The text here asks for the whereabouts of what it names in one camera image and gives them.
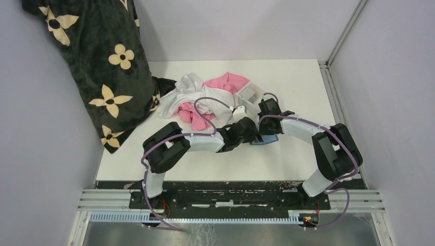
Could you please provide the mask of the blue leather card holder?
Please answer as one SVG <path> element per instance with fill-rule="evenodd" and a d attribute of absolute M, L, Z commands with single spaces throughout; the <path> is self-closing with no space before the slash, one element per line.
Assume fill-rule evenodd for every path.
<path fill-rule="evenodd" d="M 258 135 L 255 137 L 254 141 L 250 143 L 252 146 L 264 146 L 279 141 L 276 134 L 274 135 Z"/>

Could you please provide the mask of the stack of credit cards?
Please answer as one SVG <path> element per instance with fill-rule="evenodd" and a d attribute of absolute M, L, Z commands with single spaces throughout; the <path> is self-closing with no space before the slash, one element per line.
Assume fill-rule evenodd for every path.
<path fill-rule="evenodd" d="M 239 95 L 241 99 L 251 104 L 254 104 L 258 98 L 256 91 L 250 87 L 246 87 L 243 90 L 241 90 Z"/>

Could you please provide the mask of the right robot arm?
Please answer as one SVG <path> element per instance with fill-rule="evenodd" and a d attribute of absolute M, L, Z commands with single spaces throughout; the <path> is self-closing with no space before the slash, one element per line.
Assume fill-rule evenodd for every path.
<path fill-rule="evenodd" d="M 262 99 L 259 109 L 260 134 L 288 135 L 313 147 L 317 169 L 298 187 L 296 202 L 300 208 L 310 209 L 319 194 L 359 173 L 362 155 L 346 125 L 321 125 L 291 111 L 283 112 L 273 98 Z"/>

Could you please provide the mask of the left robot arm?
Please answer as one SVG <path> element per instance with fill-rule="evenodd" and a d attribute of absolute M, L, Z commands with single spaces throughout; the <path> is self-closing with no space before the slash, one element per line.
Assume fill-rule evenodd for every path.
<path fill-rule="evenodd" d="M 142 181 L 142 202 L 151 209 L 160 205 L 165 174 L 186 153 L 224 153 L 241 144 L 253 142 L 263 142 L 263 137 L 256 123 L 249 117 L 243 117 L 212 132 L 187 131 L 176 122 L 168 123 L 142 144 L 144 154 L 141 163 L 146 169 Z"/>

